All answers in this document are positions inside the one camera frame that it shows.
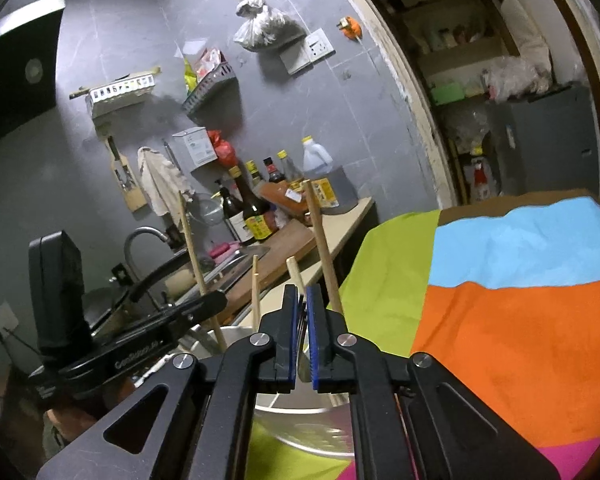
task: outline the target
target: kitchen counter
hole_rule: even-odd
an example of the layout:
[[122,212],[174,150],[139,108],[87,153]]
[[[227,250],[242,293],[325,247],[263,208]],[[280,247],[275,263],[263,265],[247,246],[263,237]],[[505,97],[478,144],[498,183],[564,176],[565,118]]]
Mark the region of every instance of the kitchen counter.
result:
[[[340,253],[345,243],[349,240],[356,228],[360,225],[366,214],[371,209],[374,200],[372,198],[361,198],[358,205],[351,211],[341,215],[323,215],[322,225],[327,237],[327,245],[332,258]],[[322,265],[318,257],[317,249],[313,250],[306,257],[298,262],[300,273],[305,285],[313,285],[322,277]],[[272,288],[261,300],[260,311],[262,315],[267,312],[277,310],[282,306],[282,296],[285,285],[288,285],[291,279]],[[251,312],[240,322],[240,326],[252,326]]]

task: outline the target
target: orange plug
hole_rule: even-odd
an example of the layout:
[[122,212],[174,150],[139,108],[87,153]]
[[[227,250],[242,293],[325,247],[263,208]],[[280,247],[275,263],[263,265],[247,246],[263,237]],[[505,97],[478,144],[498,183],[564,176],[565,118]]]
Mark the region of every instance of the orange plug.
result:
[[342,18],[338,22],[338,28],[350,40],[355,40],[356,38],[362,38],[362,27],[360,27],[360,24],[356,20],[354,20],[351,16]]

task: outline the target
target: towel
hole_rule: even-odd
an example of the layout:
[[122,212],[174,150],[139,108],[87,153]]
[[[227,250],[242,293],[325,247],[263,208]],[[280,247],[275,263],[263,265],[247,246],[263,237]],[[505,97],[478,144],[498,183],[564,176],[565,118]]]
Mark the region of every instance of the towel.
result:
[[162,153],[147,146],[138,150],[138,168],[140,185],[149,197],[151,209],[158,216],[170,213],[173,222],[182,227],[178,213],[178,194],[182,193],[187,202],[195,194],[185,176]]

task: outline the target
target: electrical outlet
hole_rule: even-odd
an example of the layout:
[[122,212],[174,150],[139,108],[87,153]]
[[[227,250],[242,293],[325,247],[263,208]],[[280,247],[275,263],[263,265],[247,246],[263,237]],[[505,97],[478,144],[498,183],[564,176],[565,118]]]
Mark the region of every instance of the electrical outlet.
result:
[[311,57],[304,41],[304,39],[296,41],[280,51],[280,59],[289,74],[295,74],[305,66],[311,65]]
[[6,301],[0,306],[0,332],[4,334],[4,338],[7,339],[8,332],[4,330],[5,328],[11,330],[12,332],[16,330],[18,326],[18,318],[11,310],[9,303]]
[[335,52],[329,38],[327,38],[327,35],[321,28],[309,34],[305,38],[304,44],[312,62],[316,62],[319,59],[328,56],[331,52]]

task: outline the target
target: plastic oil jug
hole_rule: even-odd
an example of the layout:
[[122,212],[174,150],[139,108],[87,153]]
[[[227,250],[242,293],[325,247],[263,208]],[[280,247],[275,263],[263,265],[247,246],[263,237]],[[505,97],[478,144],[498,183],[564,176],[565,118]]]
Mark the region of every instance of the plastic oil jug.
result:
[[302,170],[314,186],[320,210],[327,215],[351,211],[358,204],[358,197],[342,166],[337,166],[329,152],[310,136],[302,139],[302,146]]

